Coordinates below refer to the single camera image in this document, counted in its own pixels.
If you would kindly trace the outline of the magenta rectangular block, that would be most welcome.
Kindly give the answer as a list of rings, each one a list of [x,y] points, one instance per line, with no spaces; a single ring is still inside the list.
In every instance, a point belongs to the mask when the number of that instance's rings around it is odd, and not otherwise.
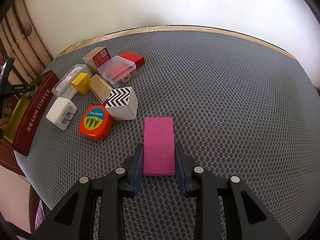
[[[143,174],[146,176],[173,176],[175,173],[173,118],[145,118]]]

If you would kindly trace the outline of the orange tape measure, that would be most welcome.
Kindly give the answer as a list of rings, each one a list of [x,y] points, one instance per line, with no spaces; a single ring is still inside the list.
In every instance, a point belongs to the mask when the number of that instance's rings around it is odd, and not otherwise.
[[[114,118],[105,106],[91,106],[80,122],[79,132],[89,139],[102,141],[110,134],[113,123]]]

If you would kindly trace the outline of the white power adapter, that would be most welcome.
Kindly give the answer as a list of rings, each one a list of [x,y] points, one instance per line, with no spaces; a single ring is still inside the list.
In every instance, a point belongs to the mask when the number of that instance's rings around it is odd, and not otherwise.
[[[56,127],[65,131],[77,110],[71,100],[58,97],[48,111],[46,118]]]

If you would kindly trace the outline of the black white zigzag cube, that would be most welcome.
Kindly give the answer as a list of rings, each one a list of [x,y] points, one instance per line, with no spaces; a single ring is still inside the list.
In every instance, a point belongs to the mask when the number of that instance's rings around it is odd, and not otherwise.
[[[134,120],[137,117],[138,99],[132,87],[111,90],[105,108],[117,121]]]

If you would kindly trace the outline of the gold textured case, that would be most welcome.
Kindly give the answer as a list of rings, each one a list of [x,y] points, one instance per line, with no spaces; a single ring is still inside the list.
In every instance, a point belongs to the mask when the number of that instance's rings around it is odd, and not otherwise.
[[[91,77],[89,88],[101,104],[110,96],[113,89],[99,74]]]

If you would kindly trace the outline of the clear box with red card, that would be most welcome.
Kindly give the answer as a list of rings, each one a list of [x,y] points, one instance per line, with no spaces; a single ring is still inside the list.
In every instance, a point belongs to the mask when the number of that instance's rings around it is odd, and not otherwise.
[[[120,56],[114,56],[98,67],[98,73],[113,88],[119,88],[137,75],[136,65]]]

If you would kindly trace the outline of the grey mesh table mat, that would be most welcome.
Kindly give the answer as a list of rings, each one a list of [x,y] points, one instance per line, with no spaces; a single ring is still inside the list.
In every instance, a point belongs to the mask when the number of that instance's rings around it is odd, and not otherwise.
[[[199,31],[156,31],[98,43],[145,64],[127,85],[138,99],[135,120],[115,122],[106,140],[79,132],[93,94],[76,95],[65,131],[42,118],[28,156],[17,162],[52,209],[81,176],[118,168],[143,141],[146,117],[168,116],[175,140],[216,176],[236,174],[291,239],[319,212],[319,95],[295,59],[255,42]]]

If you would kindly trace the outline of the red gold toffee tin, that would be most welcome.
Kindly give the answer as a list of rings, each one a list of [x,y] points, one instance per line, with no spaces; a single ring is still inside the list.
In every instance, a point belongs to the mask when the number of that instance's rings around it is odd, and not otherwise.
[[[34,91],[24,93],[19,100],[3,135],[3,140],[16,152],[29,155],[38,125],[53,97],[52,89],[58,81],[57,75],[50,70],[31,83],[36,87]]]

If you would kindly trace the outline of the clear long plastic box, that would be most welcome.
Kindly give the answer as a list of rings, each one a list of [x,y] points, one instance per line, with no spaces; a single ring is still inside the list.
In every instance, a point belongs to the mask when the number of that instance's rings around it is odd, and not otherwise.
[[[90,77],[92,76],[92,72],[89,70],[86,64],[76,64],[54,86],[54,88],[52,89],[52,93],[57,97],[72,100],[72,98],[76,95],[77,91],[73,87],[71,82],[80,73],[87,73]]]

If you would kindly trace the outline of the yellow small box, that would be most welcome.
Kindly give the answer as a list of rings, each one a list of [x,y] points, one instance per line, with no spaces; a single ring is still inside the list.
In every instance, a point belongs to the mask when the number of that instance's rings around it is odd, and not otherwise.
[[[71,84],[79,94],[86,95],[89,92],[90,81],[91,81],[91,77],[89,76],[89,74],[80,73],[71,82]]]

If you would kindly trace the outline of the tan red cardboard box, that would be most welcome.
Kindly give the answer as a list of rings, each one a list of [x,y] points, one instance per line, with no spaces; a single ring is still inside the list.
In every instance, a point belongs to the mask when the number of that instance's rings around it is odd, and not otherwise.
[[[91,73],[97,74],[98,68],[111,59],[107,47],[96,47],[83,58]]]

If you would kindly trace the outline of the red flat box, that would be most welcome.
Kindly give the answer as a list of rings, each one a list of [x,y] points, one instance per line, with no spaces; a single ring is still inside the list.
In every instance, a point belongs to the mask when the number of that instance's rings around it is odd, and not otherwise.
[[[145,60],[143,56],[129,52],[129,51],[126,51],[125,53],[121,54],[120,57],[134,62],[137,69],[145,64]]]

